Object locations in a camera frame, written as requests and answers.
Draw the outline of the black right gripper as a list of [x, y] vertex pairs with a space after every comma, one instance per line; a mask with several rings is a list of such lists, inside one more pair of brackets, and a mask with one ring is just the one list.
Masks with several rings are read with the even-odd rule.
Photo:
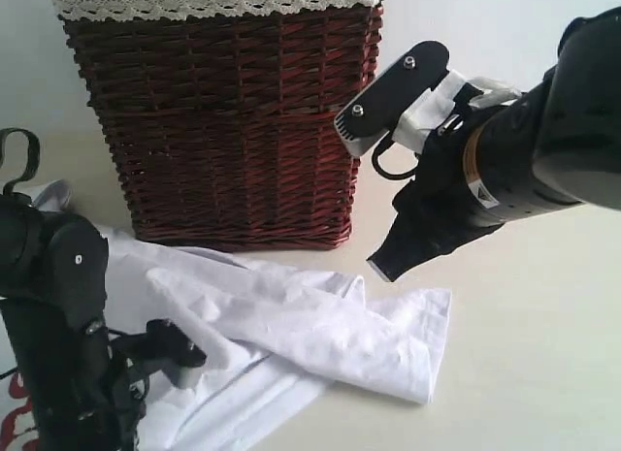
[[367, 259], [386, 281], [500, 229], [500, 193], [483, 178], [483, 127], [434, 136], [417, 155], [413, 178], [397, 193], [383, 243]]

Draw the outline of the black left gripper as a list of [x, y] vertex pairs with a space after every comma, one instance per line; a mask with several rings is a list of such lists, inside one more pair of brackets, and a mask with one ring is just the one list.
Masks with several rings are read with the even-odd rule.
[[207, 354], [169, 319], [147, 322], [141, 334], [114, 332], [110, 341], [111, 360], [103, 377], [106, 402], [102, 406], [101, 448], [136, 450], [138, 426], [147, 414], [151, 377], [167, 361], [189, 365]]

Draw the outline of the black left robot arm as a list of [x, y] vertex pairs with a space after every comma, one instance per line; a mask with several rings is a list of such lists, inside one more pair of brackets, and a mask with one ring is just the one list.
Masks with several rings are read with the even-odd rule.
[[1, 197], [1, 315], [42, 450], [135, 450], [149, 381], [190, 384], [205, 353], [173, 321], [107, 327], [109, 245], [85, 218]]

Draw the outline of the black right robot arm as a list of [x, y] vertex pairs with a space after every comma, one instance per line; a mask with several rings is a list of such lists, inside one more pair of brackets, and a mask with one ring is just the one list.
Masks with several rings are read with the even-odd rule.
[[395, 281], [505, 224], [620, 206], [620, 12], [579, 17], [558, 60], [512, 104], [432, 134], [369, 264]]

